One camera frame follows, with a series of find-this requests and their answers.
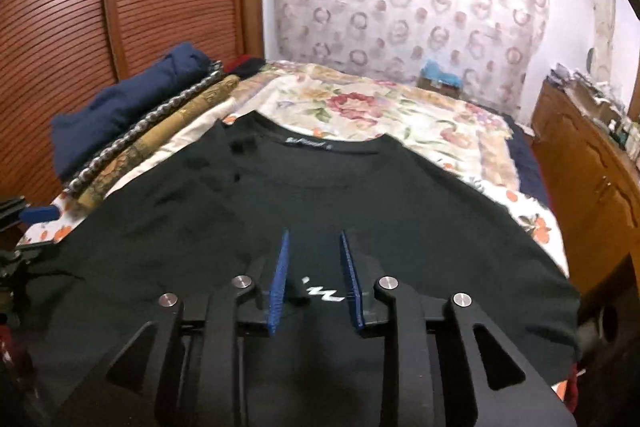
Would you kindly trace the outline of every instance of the floral bedspread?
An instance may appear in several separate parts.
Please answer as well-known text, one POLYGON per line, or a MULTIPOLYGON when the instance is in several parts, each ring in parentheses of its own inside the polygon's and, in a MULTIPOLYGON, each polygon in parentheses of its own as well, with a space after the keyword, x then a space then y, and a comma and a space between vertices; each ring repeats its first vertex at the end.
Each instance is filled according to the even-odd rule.
MULTIPOLYGON (((272 62, 232 95, 232 123, 259 110, 302 134, 361 141, 389 134, 503 205, 513 219, 568 276, 562 237, 553 213, 518 192, 519 182, 505 139, 507 124, 472 104, 392 82, 351 76, 316 64, 272 62)), ((62 240, 87 216, 64 194, 53 204, 62 217, 31 227, 22 243, 62 240)))

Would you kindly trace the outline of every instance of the silver bolt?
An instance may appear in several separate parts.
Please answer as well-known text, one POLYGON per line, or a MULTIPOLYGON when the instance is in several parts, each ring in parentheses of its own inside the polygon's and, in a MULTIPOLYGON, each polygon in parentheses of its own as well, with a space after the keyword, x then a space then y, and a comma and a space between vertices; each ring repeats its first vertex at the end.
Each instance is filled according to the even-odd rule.
POLYGON ((453 302, 455 302, 461 308, 466 308, 472 302, 471 297, 466 293, 456 293, 453 295, 453 302))
POLYGON ((385 290, 395 290, 398 288, 398 279, 390 275, 385 275, 378 280, 378 284, 385 290))
POLYGON ((236 288, 247 288, 247 286, 251 286, 252 282, 248 275, 237 275, 231 279, 231 284, 236 288))
POLYGON ((178 301, 178 296, 175 293, 165 293, 158 299, 158 303, 163 308, 170 308, 178 301))

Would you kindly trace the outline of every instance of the wooden cabinet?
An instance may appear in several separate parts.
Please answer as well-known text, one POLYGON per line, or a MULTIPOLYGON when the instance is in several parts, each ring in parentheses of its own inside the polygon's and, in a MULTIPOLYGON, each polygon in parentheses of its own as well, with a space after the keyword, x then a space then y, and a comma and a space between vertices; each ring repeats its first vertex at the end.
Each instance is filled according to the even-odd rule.
POLYGON ((572 100, 545 82, 533 115, 533 150, 571 280, 585 294, 629 255, 640 273, 640 188, 625 153, 572 100))

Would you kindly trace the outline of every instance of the rolled yellow fabric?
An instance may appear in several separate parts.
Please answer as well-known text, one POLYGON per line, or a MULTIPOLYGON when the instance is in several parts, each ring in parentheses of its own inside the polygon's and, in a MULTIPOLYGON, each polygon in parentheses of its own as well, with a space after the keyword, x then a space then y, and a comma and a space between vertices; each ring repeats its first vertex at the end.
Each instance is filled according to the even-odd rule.
POLYGON ((78 198, 78 203, 93 210, 104 199, 116 182, 131 169, 149 158, 180 129, 190 124, 202 113, 218 105, 229 97, 239 83, 234 74, 204 90, 187 102, 171 116, 143 134, 109 163, 78 198))

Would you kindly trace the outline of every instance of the navy blue fabric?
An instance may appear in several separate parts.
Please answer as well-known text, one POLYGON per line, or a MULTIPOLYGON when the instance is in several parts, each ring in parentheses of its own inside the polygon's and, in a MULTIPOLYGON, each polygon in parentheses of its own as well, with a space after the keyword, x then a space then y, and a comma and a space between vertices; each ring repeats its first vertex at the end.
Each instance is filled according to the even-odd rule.
POLYGON ((520 191, 527 196, 533 196, 545 206, 549 206, 549 194, 542 181, 540 165, 527 143, 524 132, 513 121, 513 118, 507 115, 502 115, 502 117, 513 132, 513 138, 507 140, 507 147, 520 178, 520 191))
POLYGON ((53 117, 51 140, 58 178, 68 180, 100 147, 203 78, 209 64, 207 55, 183 42, 142 73, 103 89, 83 110, 53 117))

